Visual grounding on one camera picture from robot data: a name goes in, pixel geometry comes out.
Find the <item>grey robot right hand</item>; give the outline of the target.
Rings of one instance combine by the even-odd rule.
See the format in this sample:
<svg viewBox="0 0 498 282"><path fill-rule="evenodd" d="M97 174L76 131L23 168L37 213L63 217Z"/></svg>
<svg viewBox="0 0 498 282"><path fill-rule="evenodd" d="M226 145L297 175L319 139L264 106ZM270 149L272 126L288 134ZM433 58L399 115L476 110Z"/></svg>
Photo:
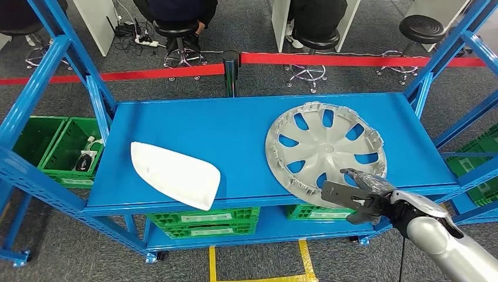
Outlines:
<svg viewBox="0 0 498 282"><path fill-rule="evenodd" d="M365 199L365 203L359 208L354 208L355 212L347 215L346 220L351 224L370 221L377 225L381 217L387 214L389 198L395 187L383 177L353 168L341 169L340 172L349 176L358 189L365 191L365 196L355 198L358 201Z"/></svg>

